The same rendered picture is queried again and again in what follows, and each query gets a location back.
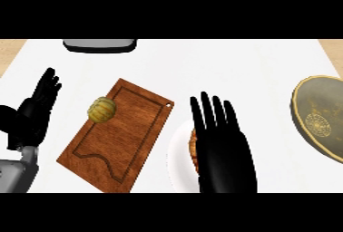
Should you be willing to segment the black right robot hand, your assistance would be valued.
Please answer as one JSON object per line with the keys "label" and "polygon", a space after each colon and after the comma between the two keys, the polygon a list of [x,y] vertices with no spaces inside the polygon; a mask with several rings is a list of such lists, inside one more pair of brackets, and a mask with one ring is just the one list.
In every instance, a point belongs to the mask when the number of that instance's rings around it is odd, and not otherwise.
{"label": "black right robot hand", "polygon": [[191,98],[195,128],[198,183],[202,193],[256,193],[257,178],[250,145],[239,130],[229,101],[207,97]]}

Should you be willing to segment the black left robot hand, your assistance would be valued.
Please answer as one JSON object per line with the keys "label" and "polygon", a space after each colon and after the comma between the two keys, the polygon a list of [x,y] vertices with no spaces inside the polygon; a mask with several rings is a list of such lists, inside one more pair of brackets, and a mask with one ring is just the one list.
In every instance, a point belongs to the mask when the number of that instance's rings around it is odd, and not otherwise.
{"label": "black left robot hand", "polygon": [[62,88],[55,70],[49,68],[38,80],[34,94],[18,110],[0,105],[0,131],[7,134],[7,149],[37,147],[44,140],[50,122],[50,111]]}

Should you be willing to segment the golden brown croissant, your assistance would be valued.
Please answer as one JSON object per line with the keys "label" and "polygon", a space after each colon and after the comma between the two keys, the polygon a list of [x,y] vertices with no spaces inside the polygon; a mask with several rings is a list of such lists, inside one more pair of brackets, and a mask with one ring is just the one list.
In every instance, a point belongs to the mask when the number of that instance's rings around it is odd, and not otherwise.
{"label": "golden brown croissant", "polygon": [[198,159],[196,159],[195,143],[196,143],[196,135],[195,135],[195,129],[192,129],[191,139],[189,139],[189,153],[191,153],[195,172],[198,173]]}

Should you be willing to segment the white plate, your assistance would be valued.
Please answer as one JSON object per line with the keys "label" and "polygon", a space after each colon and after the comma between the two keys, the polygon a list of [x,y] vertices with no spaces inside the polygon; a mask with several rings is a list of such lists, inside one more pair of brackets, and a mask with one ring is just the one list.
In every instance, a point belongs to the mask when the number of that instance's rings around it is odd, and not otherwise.
{"label": "white plate", "polygon": [[176,129],[167,149],[167,171],[177,193],[198,193],[198,174],[189,152],[194,121],[188,120]]}

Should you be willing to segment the olive bowl with gold rim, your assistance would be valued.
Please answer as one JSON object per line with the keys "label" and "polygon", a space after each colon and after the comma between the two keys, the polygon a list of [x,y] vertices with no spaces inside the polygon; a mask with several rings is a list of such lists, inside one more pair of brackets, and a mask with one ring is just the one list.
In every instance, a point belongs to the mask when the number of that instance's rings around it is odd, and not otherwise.
{"label": "olive bowl with gold rim", "polygon": [[309,76],[293,89],[290,108],[307,144],[343,163],[343,79]]}

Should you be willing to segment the yellow-green ribbed squash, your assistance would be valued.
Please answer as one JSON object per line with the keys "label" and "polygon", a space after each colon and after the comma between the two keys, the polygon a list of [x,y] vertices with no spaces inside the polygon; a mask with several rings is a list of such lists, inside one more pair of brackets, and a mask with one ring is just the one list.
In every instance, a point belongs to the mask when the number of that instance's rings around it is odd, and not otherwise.
{"label": "yellow-green ribbed squash", "polygon": [[89,119],[94,123],[103,123],[114,117],[115,110],[115,102],[106,97],[99,97],[87,110]]}

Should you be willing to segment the brown wooden cutting board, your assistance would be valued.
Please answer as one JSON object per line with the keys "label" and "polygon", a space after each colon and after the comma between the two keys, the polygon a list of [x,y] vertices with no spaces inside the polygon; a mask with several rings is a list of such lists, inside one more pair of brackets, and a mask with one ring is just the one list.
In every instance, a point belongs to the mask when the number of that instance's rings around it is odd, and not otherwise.
{"label": "brown wooden cutting board", "polygon": [[126,80],[106,94],[114,118],[86,121],[58,162],[103,192],[128,192],[174,103]]}

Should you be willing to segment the grey and black appliance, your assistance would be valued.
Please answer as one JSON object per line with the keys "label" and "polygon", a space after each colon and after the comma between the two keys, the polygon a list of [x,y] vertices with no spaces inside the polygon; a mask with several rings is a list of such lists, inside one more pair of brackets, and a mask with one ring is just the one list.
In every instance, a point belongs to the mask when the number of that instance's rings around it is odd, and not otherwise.
{"label": "grey and black appliance", "polygon": [[136,39],[63,39],[63,47],[75,53],[128,53]]}

